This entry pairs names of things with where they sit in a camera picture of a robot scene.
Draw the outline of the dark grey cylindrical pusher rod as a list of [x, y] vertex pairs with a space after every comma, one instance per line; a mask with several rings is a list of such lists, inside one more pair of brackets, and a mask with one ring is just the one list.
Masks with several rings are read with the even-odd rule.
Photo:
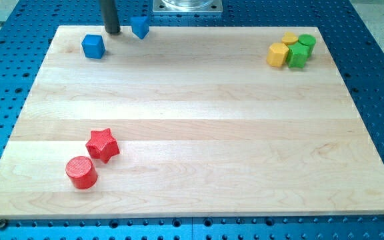
[[115, 0], [99, 0], [101, 16], [108, 34], [121, 32]]

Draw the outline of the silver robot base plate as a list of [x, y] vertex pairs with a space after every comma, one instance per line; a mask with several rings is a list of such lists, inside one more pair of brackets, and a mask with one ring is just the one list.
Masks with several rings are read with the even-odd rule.
[[222, 13], [222, 0], [154, 0], [154, 13]]

